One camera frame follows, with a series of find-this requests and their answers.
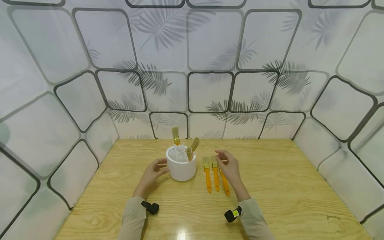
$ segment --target patterned wall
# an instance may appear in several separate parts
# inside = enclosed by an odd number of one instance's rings
[[[179,126],[293,139],[384,239],[383,13],[383,0],[1,0],[0,238],[52,238],[117,138]]]

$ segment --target finger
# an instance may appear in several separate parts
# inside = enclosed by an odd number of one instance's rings
[[[227,150],[223,150],[223,149],[216,149],[215,152],[217,152],[218,154],[220,155],[224,155],[227,160],[231,160],[233,158],[235,158],[230,152],[228,152]]]
[[[169,172],[169,168],[163,168],[160,171],[158,171],[156,174],[157,174],[157,177],[160,177],[161,175],[166,174],[167,172]]]
[[[216,157],[220,158],[221,160],[227,159],[224,155],[221,155],[221,154],[217,154]]]
[[[224,166],[224,163],[223,161],[221,161],[221,159],[219,157],[216,157],[216,162],[217,162],[217,165],[223,169],[225,166]]]
[[[163,163],[166,163],[166,162],[167,162],[166,158],[158,158],[155,161],[153,161],[151,164],[152,164],[152,166],[156,166],[158,164],[163,164]]]
[[[158,172],[161,168],[167,167],[167,164],[158,164],[155,166],[155,172]]]

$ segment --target white brush holder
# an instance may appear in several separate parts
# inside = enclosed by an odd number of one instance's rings
[[[196,173],[196,154],[193,152],[193,158],[188,160],[184,145],[173,145],[166,151],[169,175],[176,181],[187,181]]]

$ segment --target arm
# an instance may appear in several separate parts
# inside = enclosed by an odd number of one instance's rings
[[[137,185],[133,196],[127,201],[118,240],[139,240],[147,217],[146,209],[141,205],[144,201],[146,189],[153,184],[158,177],[169,172],[166,168],[167,159],[157,159],[148,165],[144,171],[143,177]]]
[[[263,217],[263,213],[256,200],[251,198],[247,188],[240,177],[238,160],[225,150],[216,150],[216,161],[222,169],[225,177],[235,191],[239,206],[242,209],[240,217],[246,234],[250,240],[275,239]]]

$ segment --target sleeve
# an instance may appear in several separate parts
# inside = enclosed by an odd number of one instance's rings
[[[147,218],[146,209],[141,205],[141,197],[133,197],[127,201],[118,240],[140,240],[144,221]]]
[[[250,240],[275,239],[255,199],[241,201],[239,206],[242,209],[240,219]]]

